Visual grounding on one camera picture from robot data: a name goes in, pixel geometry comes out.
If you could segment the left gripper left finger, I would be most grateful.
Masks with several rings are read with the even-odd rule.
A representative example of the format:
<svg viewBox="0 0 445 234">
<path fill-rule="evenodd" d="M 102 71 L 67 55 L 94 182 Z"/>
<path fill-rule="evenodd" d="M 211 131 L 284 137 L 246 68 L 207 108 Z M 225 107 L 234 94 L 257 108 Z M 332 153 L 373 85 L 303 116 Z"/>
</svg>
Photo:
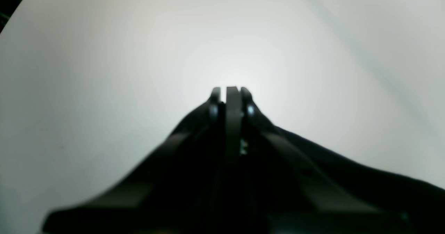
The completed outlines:
<svg viewBox="0 0 445 234">
<path fill-rule="evenodd" d="M 102 194 L 46 218 L 44 234 L 138 234 L 177 231 L 194 202 L 192 175 L 200 172 L 202 137 L 218 123 L 221 90 L 186 115 L 167 139 L 121 181 Z"/>
</svg>

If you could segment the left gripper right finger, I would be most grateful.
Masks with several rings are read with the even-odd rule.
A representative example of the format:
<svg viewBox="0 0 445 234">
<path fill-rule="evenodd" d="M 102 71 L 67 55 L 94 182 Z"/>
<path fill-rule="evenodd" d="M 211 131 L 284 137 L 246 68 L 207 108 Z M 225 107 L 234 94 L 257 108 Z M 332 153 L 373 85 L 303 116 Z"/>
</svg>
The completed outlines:
<svg viewBox="0 0 445 234">
<path fill-rule="evenodd" d="M 354 196 L 286 139 L 241 88 L 243 150 L 269 234 L 409 234 L 403 213 Z"/>
</svg>

